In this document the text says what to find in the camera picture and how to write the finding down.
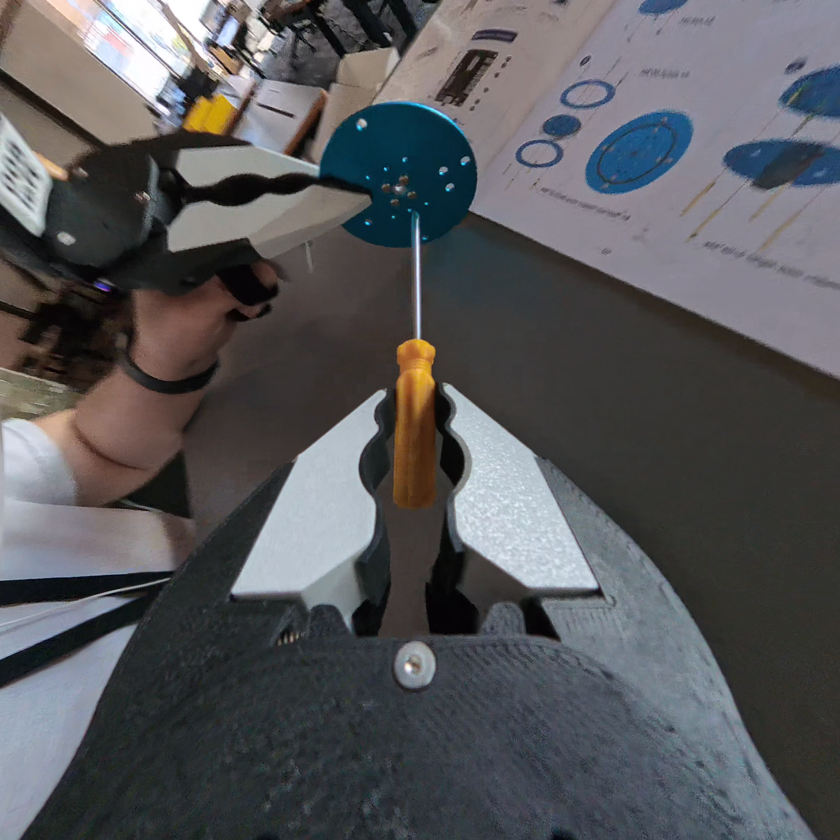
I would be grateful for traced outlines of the person in white shirt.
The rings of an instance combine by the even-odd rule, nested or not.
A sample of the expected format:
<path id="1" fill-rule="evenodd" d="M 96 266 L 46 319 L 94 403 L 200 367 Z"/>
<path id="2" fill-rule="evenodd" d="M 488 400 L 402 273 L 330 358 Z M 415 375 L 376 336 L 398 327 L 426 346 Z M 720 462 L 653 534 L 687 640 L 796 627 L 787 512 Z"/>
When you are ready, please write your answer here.
<path id="1" fill-rule="evenodd" d="M 194 523 L 158 511 L 81 507 L 58 445 L 34 423 L 3 423 L 2 582 L 152 573 L 188 556 Z M 136 623 L 2 687 L 2 838 L 20 838 L 76 754 Z"/>

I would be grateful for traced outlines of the white box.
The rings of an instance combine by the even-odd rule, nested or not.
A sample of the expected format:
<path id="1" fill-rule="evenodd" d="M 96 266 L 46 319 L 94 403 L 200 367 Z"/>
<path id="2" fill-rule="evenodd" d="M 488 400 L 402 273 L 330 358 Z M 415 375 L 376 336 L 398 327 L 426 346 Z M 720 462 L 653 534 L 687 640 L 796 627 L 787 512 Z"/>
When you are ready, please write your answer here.
<path id="1" fill-rule="evenodd" d="M 311 149 L 315 163 L 320 163 L 329 140 L 341 123 L 372 104 L 399 60 L 399 53 L 393 47 L 360 51 L 340 60 Z"/>

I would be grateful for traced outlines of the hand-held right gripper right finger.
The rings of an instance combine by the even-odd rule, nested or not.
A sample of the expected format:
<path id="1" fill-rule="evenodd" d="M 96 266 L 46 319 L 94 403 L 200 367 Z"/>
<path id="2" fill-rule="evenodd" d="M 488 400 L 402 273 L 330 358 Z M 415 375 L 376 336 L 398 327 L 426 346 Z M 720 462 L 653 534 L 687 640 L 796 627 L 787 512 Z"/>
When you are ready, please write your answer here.
<path id="1" fill-rule="evenodd" d="M 530 447 L 450 384 L 437 387 L 435 411 L 452 488 L 427 582 L 430 632 L 476 634 L 502 603 L 529 615 L 547 599 L 601 595 Z"/>

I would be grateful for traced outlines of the open instruction booklet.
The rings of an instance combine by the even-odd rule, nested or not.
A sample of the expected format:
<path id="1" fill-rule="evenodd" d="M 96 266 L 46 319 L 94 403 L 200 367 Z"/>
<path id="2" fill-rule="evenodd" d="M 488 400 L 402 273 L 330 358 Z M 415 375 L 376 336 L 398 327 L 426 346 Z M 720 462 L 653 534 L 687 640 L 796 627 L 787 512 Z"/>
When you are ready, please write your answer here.
<path id="1" fill-rule="evenodd" d="M 836 1 L 438 2 L 381 99 L 474 214 L 838 376 L 838 62 Z"/>

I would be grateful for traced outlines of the person's left forearm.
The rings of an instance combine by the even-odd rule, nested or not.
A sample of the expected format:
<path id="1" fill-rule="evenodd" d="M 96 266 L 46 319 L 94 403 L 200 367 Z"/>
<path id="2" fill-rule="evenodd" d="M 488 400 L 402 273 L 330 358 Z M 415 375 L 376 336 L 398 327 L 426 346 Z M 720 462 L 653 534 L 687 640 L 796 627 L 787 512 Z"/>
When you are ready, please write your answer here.
<path id="1" fill-rule="evenodd" d="M 156 477 L 182 451 L 204 389 L 161 393 L 119 365 L 73 410 L 62 445 L 86 507 L 108 505 Z"/>

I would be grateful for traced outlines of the blue round metal plate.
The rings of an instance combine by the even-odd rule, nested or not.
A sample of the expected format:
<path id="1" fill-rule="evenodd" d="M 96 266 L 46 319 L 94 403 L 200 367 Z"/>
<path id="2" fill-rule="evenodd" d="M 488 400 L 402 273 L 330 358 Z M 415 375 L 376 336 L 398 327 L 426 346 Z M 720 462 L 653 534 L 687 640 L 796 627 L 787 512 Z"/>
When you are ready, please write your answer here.
<path id="1" fill-rule="evenodd" d="M 371 204 L 343 224 L 352 236 L 387 248 L 446 236 L 476 195 L 476 157 L 458 125 L 418 103 L 385 102 L 352 114 L 327 142 L 320 174 L 362 187 Z"/>

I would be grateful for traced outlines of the wooden table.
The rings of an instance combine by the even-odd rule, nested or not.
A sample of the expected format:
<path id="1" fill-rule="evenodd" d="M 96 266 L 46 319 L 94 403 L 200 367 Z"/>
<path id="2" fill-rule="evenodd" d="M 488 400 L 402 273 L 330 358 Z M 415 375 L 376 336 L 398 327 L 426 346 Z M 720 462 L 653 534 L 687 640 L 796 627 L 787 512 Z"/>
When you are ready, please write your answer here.
<path id="1" fill-rule="evenodd" d="M 259 148 L 296 156 L 314 132 L 327 99 L 320 87 L 262 80 L 238 115 L 232 135 Z"/>

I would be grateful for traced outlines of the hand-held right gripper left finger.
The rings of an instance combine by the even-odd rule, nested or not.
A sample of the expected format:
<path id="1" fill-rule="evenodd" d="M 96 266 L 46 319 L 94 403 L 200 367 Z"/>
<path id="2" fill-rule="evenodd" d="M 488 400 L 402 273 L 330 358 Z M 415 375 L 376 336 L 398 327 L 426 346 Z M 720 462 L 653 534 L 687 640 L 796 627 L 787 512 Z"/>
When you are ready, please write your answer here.
<path id="1" fill-rule="evenodd" d="M 233 599 L 333 606 L 355 634 L 378 634 L 391 563 L 376 491 L 391 470 L 393 433 L 394 394 L 381 390 L 299 454 Z"/>

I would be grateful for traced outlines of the black wristband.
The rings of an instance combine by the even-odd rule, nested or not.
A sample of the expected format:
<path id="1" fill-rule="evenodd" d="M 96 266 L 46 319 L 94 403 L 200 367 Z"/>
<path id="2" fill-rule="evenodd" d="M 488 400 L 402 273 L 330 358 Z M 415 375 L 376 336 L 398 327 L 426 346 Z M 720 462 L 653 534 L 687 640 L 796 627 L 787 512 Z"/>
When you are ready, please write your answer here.
<path id="1" fill-rule="evenodd" d="M 182 396 L 203 391 L 215 377 L 221 360 L 216 360 L 201 373 L 176 381 L 162 380 L 143 371 L 133 360 L 133 333 L 125 336 L 124 346 L 119 352 L 120 369 L 137 385 L 146 391 L 165 396 Z"/>

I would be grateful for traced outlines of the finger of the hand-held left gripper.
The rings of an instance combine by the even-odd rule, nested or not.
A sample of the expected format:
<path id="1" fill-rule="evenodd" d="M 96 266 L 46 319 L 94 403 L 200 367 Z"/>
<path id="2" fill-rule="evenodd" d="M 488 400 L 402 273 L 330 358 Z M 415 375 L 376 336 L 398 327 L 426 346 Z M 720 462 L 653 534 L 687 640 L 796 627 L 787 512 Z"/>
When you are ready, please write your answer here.
<path id="1" fill-rule="evenodd" d="M 321 180 L 316 165 L 250 144 L 180 150 L 173 171 L 185 197 L 287 196 Z"/>
<path id="2" fill-rule="evenodd" d="M 369 191 L 331 177 L 227 177 L 205 186 L 168 177 L 164 197 L 174 208 L 172 253 L 241 241 L 278 256 L 371 206 Z"/>

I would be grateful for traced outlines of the dark grey desk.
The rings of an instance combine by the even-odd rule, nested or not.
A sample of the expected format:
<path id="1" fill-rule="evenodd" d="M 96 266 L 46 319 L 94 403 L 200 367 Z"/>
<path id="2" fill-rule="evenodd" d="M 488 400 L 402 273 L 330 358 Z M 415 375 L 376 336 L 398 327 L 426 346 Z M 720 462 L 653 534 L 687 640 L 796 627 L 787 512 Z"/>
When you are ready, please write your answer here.
<path id="1" fill-rule="evenodd" d="M 341 228 L 279 258 L 186 436 L 197 537 L 396 378 L 410 257 Z M 815 835 L 838 838 L 838 382 L 485 220 L 427 246 L 436 377 L 657 565 Z"/>

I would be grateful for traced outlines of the orange handled screwdriver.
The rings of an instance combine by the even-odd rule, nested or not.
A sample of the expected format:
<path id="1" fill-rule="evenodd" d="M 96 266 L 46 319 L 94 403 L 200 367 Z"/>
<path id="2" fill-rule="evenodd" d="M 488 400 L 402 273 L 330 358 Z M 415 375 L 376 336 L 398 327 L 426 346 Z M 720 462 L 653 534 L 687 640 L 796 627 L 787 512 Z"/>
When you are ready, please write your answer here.
<path id="1" fill-rule="evenodd" d="M 422 230 L 411 213 L 413 337 L 396 351 L 393 500 L 401 509 L 432 506 L 436 495 L 436 383 L 434 346 L 423 337 Z"/>

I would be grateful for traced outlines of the yellow box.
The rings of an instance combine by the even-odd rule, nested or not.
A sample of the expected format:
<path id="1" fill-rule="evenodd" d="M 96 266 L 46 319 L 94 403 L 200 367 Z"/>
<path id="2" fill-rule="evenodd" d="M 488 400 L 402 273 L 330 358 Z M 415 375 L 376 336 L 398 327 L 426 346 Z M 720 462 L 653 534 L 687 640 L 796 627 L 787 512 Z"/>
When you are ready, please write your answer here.
<path id="1" fill-rule="evenodd" d="M 200 97 L 185 115 L 182 128 L 192 133 L 227 135 L 237 112 L 238 106 L 224 94 Z"/>

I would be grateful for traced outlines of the person's left hand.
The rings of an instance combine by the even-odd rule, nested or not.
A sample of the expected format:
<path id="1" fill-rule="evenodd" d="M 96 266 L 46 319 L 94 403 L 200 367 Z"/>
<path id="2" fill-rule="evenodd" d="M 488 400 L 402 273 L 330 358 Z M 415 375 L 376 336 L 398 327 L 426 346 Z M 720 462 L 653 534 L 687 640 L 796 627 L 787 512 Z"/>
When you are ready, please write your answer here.
<path id="1" fill-rule="evenodd" d="M 275 268 L 263 260 L 225 269 L 179 297 L 135 291 L 128 356 L 144 374 L 163 382 L 205 373 L 237 326 L 267 313 L 278 291 Z"/>

